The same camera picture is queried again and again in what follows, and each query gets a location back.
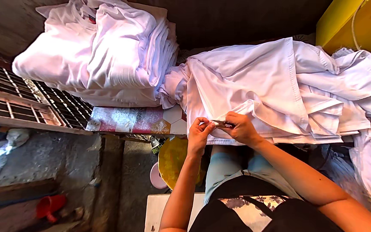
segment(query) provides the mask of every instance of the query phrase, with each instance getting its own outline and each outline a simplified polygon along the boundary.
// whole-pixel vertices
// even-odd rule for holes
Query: person's left hand
[[[187,155],[203,156],[207,144],[207,136],[213,131],[215,125],[206,118],[196,118],[188,134]]]

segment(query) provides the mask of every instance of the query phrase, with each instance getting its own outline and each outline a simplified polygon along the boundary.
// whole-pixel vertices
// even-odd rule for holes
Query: red plastic cup
[[[43,197],[37,205],[37,218],[47,217],[51,223],[56,222],[57,219],[52,213],[62,208],[65,202],[65,195]]]

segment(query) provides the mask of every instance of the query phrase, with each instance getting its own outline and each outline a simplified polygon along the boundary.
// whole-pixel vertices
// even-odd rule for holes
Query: forearm
[[[266,140],[256,138],[249,146],[259,152],[310,203],[323,206],[350,198],[327,177]]]
[[[181,168],[176,186],[171,193],[161,217],[160,230],[177,228],[187,230],[193,208],[195,183],[201,157],[188,154]]]

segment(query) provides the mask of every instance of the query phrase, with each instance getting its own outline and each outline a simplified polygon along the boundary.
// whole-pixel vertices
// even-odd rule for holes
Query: yellow cabinet
[[[352,36],[353,14],[362,0],[333,0],[316,28],[316,45],[332,54],[342,47],[356,49]],[[371,0],[363,2],[354,21],[357,44],[371,52]]]

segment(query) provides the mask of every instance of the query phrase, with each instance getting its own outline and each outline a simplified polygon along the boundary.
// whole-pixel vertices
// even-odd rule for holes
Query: small scissors
[[[230,128],[230,129],[234,129],[234,127],[236,127],[236,125],[226,122],[226,121],[219,121],[219,120],[212,120],[212,121],[218,123],[217,127]]]

